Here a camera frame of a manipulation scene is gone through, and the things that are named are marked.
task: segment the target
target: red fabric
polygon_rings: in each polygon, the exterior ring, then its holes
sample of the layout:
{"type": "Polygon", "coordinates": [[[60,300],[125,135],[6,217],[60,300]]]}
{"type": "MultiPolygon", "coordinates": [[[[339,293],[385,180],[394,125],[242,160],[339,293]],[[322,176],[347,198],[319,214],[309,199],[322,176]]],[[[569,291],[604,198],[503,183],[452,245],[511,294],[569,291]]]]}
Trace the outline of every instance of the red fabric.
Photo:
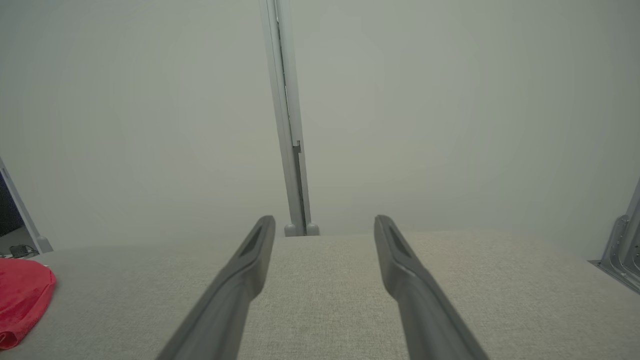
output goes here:
{"type": "Polygon", "coordinates": [[[38,322],[55,284],[51,270],[36,261],[0,258],[0,349],[18,345],[38,322]]]}

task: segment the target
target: gray floor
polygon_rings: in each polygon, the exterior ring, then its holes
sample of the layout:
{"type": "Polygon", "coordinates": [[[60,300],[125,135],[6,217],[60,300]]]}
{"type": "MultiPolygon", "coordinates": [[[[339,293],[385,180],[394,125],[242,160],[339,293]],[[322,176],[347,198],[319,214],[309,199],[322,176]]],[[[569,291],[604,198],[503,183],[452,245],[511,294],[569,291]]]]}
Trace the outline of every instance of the gray floor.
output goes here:
{"type": "Polygon", "coordinates": [[[9,252],[9,247],[14,245],[29,245],[35,249],[35,245],[33,245],[33,240],[31,239],[31,235],[29,235],[29,231],[27,231],[26,227],[21,227],[20,229],[14,230],[6,235],[0,237],[0,252],[3,254],[11,254],[9,252]]]}

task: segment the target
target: gray carpet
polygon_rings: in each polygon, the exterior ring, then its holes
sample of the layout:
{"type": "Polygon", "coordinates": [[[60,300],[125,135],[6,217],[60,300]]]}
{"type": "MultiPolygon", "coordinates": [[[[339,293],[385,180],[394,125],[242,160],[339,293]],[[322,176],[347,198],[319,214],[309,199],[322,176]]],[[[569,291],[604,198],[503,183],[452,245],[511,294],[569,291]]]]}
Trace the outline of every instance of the gray carpet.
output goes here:
{"type": "MultiPolygon", "coordinates": [[[[638,359],[640,296],[508,233],[405,234],[487,354],[638,359]]],[[[48,310],[0,359],[153,359],[242,239],[71,249],[48,310]]],[[[277,239],[239,359],[407,359],[371,235],[277,239]]]]}

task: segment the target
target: fabric surface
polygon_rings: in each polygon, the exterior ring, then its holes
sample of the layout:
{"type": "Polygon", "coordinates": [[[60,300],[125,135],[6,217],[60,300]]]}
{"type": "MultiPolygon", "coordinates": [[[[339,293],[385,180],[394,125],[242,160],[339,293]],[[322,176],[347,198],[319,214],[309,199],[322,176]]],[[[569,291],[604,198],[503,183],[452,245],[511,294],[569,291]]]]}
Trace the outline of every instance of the fabric surface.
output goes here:
{"type": "MultiPolygon", "coordinates": [[[[640,296],[586,261],[509,233],[404,235],[491,359],[638,359],[640,296]]],[[[58,285],[0,359],[153,359],[242,240],[37,256],[58,285]]],[[[238,358],[408,359],[372,235],[276,239],[238,358]]]]}
{"type": "Polygon", "coordinates": [[[0,349],[15,347],[47,309],[56,277],[26,259],[0,258],[0,349]]]}

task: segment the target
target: beige carpet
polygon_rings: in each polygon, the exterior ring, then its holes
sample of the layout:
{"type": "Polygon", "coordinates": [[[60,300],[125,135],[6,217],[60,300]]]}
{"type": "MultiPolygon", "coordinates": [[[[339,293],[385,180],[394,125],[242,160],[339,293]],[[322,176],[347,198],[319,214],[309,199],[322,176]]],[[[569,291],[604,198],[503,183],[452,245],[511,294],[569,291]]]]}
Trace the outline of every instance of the beige carpet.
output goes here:
{"type": "MultiPolygon", "coordinates": [[[[490,358],[639,359],[640,296],[507,233],[405,234],[490,358]]],[[[153,359],[242,239],[47,253],[49,309],[0,359],[153,359]]],[[[277,239],[240,359],[407,359],[371,235],[277,239]]]]}

